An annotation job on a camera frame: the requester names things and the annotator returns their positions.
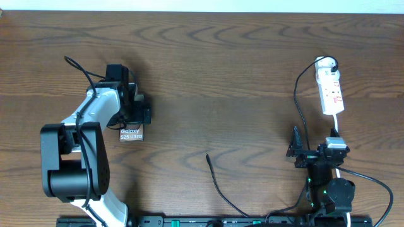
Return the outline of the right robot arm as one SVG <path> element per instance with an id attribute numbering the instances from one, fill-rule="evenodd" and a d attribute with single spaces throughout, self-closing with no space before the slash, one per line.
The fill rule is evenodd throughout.
<path id="1" fill-rule="evenodd" d="M 316 150 L 304 149 L 296 127 L 292 130 L 287 157 L 295 158 L 296 168 L 308 171 L 307 199 L 312 203 L 313 212 L 307 215 L 309 226 L 347 226 L 352 211 L 355 184 L 341 177 L 334 177 L 333 170 L 343 164 L 350 152 L 342 137 L 335 129 L 325 143 Z"/>

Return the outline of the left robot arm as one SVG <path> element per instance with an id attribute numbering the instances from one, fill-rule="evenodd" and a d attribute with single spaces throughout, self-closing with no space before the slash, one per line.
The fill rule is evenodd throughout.
<path id="1" fill-rule="evenodd" d="M 116 124 L 125 140 L 131 126 L 150 123 L 150 109 L 136 83 L 99 82 L 78 108 L 40 131 L 42 186 L 47 197 L 80 208 L 93 226 L 137 226 L 128 205 L 110 188 L 103 132 Z"/>

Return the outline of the white power strip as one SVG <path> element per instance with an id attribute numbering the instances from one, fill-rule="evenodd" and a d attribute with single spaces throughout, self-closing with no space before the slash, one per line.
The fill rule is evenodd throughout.
<path id="1" fill-rule="evenodd" d="M 322 111 L 325 115 L 336 115 L 344 111 L 340 72 L 336 60 L 331 57 L 316 58 L 316 82 L 319 88 Z"/>

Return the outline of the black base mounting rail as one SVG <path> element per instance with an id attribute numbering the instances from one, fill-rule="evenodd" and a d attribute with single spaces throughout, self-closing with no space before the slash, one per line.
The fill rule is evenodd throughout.
<path id="1" fill-rule="evenodd" d="M 314 226 L 346 226 L 343 218 L 316 218 Z M 82 227 L 97 226 L 91 218 L 58 218 L 57 227 Z M 139 227 L 205 227 L 205 226 L 310 226 L 303 218 L 287 218 L 286 216 L 272 216 L 269 221 L 264 218 L 163 218 L 161 216 L 142 216 L 134 223 L 129 222 L 127 226 Z M 368 227 L 373 226 L 371 218 L 351 218 L 351 226 Z"/>

